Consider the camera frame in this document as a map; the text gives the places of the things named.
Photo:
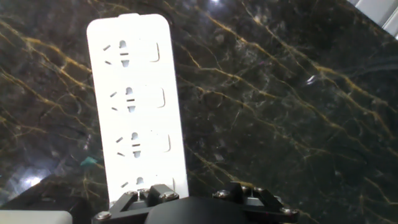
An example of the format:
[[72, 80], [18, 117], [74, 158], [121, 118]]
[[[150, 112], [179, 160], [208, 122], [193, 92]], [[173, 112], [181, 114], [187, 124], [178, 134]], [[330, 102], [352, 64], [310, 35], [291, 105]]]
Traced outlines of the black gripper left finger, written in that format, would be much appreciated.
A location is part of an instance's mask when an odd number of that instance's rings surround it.
[[113, 206], [96, 214], [92, 224], [144, 223], [149, 212], [162, 203], [178, 200], [179, 194], [165, 184], [157, 184], [149, 189], [139, 189], [124, 193]]

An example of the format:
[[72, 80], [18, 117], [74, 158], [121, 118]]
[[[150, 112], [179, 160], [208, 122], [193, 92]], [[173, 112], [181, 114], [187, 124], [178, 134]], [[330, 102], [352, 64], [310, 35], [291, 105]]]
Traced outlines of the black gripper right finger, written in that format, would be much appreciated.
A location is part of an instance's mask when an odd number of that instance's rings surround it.
[[299, 211], [284, 205], [267, 189], [232, 181], [213, 193], [213, 198], [237, 206], [254, 223], [298, 223]]

